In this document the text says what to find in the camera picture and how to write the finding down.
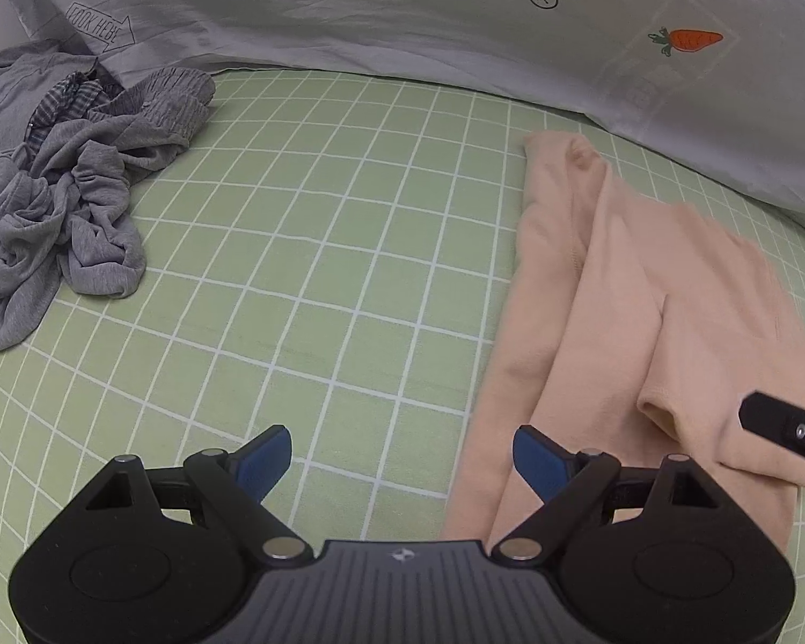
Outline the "peach beige garment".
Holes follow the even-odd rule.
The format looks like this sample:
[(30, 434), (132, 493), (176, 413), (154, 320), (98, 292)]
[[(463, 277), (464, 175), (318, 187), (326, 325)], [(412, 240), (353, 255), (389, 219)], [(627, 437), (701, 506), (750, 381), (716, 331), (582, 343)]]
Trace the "peach beige garment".
[(516, 269), (443, 533), (497, 541), (538, 509), (511, 441), (531, 425), (631, 467), (689, 455), (778, 547), (805, 461), (746, 432), (762, 391), (805, 408), (805, 327), (749, 240), (646, 198), (579, 134), (525, 143)]

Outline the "grey sweatshirt pile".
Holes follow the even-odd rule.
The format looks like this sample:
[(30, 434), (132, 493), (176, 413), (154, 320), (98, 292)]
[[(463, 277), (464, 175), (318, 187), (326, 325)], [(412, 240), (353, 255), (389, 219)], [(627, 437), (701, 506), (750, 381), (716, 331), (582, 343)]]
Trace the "grey sweatshirt pile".
[[(90, 70), (116, 84), (112, 98), (56, 125), (31, 154), (31, 113), (62, 78)], [(125, 87), (56, 41), (0, 51), (0, 352), (36, 330), (62, 285), (92, 297), (136, 291), (147, 259), (130, 189), (190, 147), (213, 96), (212, 77), (191, 68)]]

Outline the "green grid bed sheet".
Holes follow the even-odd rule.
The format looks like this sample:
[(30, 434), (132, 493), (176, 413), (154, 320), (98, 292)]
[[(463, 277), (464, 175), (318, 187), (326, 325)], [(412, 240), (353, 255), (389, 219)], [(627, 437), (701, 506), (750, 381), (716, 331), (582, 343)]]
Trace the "green grid bed sheet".
[(62, 289), (0, 353), (0, 642), (18, 640), (12, 566), (117, 453), (173, 467), (282, 423), (294, 463), (269, 507), (302, 537), (435, 538), (541, 128), (753, 240), (805, 325), (805, 231), (589, 119), (382, 78), (221, 74), (192, 148), (133, 189), (139, 289)]

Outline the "grey printed duvet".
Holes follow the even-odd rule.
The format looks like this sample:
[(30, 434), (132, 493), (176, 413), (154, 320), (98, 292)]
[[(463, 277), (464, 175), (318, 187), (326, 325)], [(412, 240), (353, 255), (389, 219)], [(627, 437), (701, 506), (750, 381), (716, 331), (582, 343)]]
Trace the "grey printed duvet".
[(805, 0), (11, 0), (123, 80), (321, 68), (500, 94), (611, 133), (805, 227)]

